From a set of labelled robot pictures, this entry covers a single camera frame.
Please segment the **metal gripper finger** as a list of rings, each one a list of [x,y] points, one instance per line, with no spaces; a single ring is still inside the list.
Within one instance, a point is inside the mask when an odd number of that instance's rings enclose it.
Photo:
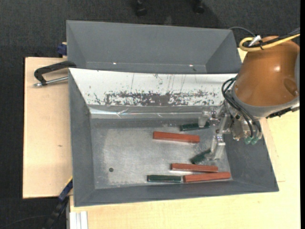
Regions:
[[[218,115],[215,108],[203,108],[201,114],[201,127],[218,125]]]
[[[225,149],[225,142],[222,135],[215,135],[211,144],[211,159],[220,159]]]

